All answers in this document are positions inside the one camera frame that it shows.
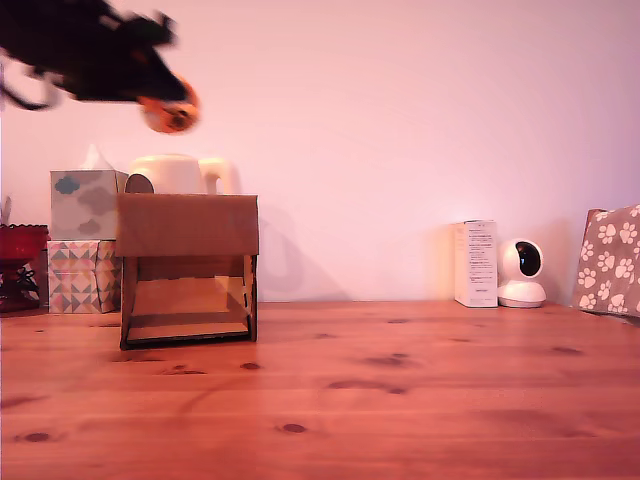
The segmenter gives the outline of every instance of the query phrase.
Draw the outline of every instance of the tissue box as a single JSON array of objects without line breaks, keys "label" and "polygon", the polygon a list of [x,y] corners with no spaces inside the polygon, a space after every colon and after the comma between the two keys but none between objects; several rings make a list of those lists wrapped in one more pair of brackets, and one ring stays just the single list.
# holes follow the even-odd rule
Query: tissue box
[{"label": "tissue box", "polygon": [[120,308],[122,260],[116,242],[50,241],[49,312],[107,313]]},{"label": "tissue box", "polygon": [[127,178],[116,170],[51,172],[51,239],[115,240],[116,196]]}]

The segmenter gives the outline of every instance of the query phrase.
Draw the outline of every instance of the paw print pillow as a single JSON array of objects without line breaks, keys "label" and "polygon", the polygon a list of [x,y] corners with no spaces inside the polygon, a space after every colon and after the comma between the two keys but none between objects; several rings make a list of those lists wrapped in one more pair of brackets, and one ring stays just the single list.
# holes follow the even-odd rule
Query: paw print pillow
[{"label": "paw print pillow", "polygon": [[640,205],[594,215],[580,249],[572,306],[640,317]]}]

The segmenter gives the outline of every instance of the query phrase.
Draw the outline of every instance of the security camera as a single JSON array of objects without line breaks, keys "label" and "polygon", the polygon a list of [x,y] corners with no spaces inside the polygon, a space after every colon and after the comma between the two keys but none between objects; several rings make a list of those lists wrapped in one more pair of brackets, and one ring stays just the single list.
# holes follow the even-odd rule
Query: security camera
[{"label": "security camera", "polygon": [[540,275],[544,257],[530,240],[516,238],[502,244],[498,254],[498,302],[505,307],[535,308],[547,295],[534,279]]}]

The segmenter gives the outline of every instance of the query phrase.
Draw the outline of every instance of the white box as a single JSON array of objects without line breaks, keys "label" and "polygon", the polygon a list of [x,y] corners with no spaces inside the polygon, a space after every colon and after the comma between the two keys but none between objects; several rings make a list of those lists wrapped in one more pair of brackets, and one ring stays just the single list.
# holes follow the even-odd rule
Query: white box
[{"label": "white box", "polygon": [[467,307],[498,306],[498,265],[494,221],[454,225],[455,299]]}]

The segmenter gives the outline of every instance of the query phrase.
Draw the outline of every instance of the orange object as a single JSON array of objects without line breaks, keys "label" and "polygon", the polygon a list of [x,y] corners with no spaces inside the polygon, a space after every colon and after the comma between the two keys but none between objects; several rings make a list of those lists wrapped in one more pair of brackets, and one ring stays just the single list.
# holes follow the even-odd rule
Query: orange object
[{"label": "orange object", "polygon": [[151,129],[160,133],[181,133],[199,120],[199,100],[191,85],[182,77],[178,79],[187,89],[187,100],[183,102],[165,102],[156,98],[139,97],[145,122]]}]

